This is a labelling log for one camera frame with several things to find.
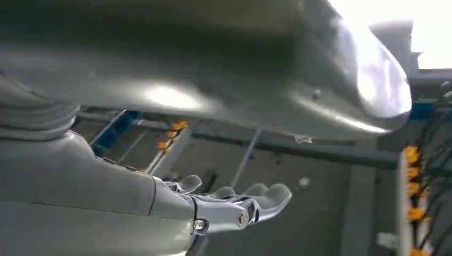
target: silver metal surface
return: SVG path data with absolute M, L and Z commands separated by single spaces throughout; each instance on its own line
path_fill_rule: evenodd
M 327 1 L 7 1 L 0 68 L 50 98 L 312 138 L 388 133 L 411 108 L 394 57 Z
M 193 223 L 193 227 L 196 230 L 203 230 L 206 227 L 206 224 L 202 220 L 195 220 L 194 223 Z
M 48 141 L 0 140 L 0 201 L 148 215 L 152 177 L 96 157 L 75 133 Z
M 0 201 L 3 256 L 172 255 L 190 247 L 192 225 L 186 219 Z
M 398 256 L 409 256 L 413 244 L 413 230 L 407 220 L 410 201 L 407 196 L 407 160 L 402 152 L 399 158 L 399 167 L 397 168 L 396 190 L 397 200 L 395 200 L 396 226 L 395 233 L 398 237 Z

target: robotic hand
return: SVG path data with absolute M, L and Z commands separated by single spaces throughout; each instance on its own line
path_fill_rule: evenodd
M 236 194 L 230 187 L 222 187 L 212 194 L 190 194 L 201 186 L 196 175 L 190 175 L 178 183 L 166 182 L 175 193 L 187 194 L 195 203 L 193 228 L 197 235 L 221 231 L 241 230 L 248 225 L 275 217 L 287 205 L 292 193 L 283 184 L 267 188 L 256 183 L 243 194 Z
M 0 139 L 0 151 L 6 255 L 174 255 L 199 235 L 271 219 L 292 196 L 282 184 L 196 195 L 199 177 L 164 182 L 137 173 L 95 157 L 72 132 L 48 141 Z

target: metal rod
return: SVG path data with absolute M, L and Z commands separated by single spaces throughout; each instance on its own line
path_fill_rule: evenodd
M 108 130 L 108 128 L 111 127 L 111 125 L 113 125 L 113 123 L 119 118 L 121 117 L 121 115 L 125 112 L 126 110 L 122 110 L 121 112 L 119 112 L 119 114 L 117 114 L 112 120 L 110 120 L 110 122 L 96 135 L 94 136 L 94 138 L 90 141 L 90 146 L 92 146 L 99 138 L 100 136 L 102 136 L 106 130 Z
M 124 161 L 124 159 L 130 154 L 130 152 L 136 147 L 136 145 L 143 139 L 143 137 L 146 135 L 148 131 L 144 130 L 136 137 L 136 139 L 132 142 L 132 144 L 127 148 L 126 152 L 124 152 L 123 155 L 116 161 L 116 164 L 120 164 Z
M 243 172 L 246 164 L 248 163 L 249 156 L 251 155 L 254 147 L 256 146 L 259 135 L 261 135 L 261 130 L 257 129 L 256 132 L 254 133 L 253 138 L 251 139 L 251 142 L 248 145 L 248 148 L 245 151 L 245 154 L 243 155 L 243 158 L 241 159 L 241 162 L 239 164 L 239 167 L 236 170 L 236 173 L 234 174 L 234 177 L 232 178 L 231 182 L 229 183 L 229 186 L 231 188 L 233 188 L 237 185 L 237 182 L 240 179 L 241 173 Z
M 85 115 L 84 113 L 82 115 L 80 114 L 81 113 L 79 113 L 78 116 L 83 119 L 87 117 L 87 119 L 89 120 L 106 122 L 105 118 L 101 115 L 95 117 L 94 115 Z M 154 132 L 167 132 L 171 129 L 164 123 L 146 120 L 137 121 L 135 125 L 146 127 L 148 130 Z M 208 131 L 202 128 L 196 129 L 196 133 L 192 135 L 192 138 L 238 146 L 246 146 L 251 143 L 246 138 L 230 138 L 212 135 L 212 131 Z M 399 154 L 393 152 L 377 150 L 356 150 L 352 147 L 347 146 L 313 144 L 288 145 L 281 140 L 271 138 L 269 139 L 266 136 L 263 136 L 259 140 L 259 142 L 256 143 L 255 149 L 287 155 L 304 156 L 337 163 L 371 166 L 391 171 L 397 168 L 399 162 Z M 428 169 L 428 171 L 443 172 L 444 169 L 437 166 L 432 166 Z

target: blue metal frame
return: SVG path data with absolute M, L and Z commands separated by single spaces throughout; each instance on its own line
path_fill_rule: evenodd
M 113 144 L 124 134 L 131 126 L 134 125 L 136 119 L 140 118 L 142 112 L 139 111 L 124 111 L 110 127 L 92 143 L 94 154 L 101 157 L 108 152 Z

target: robotic finger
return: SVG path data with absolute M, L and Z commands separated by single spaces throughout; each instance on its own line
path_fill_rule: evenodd
M 179 183 L 166 182 L 176 193 L 188 194 L 201 185 L 201 179 L 191 175 Z M 283 184 L 267 188 L 256 183 L 243 194 L 222 187 L 212 194 L 188 194 L 195 203 L 193 227 L 197 235 L 241 230 L 249 225 L 269 220 L 281 212 L 292 197 Z

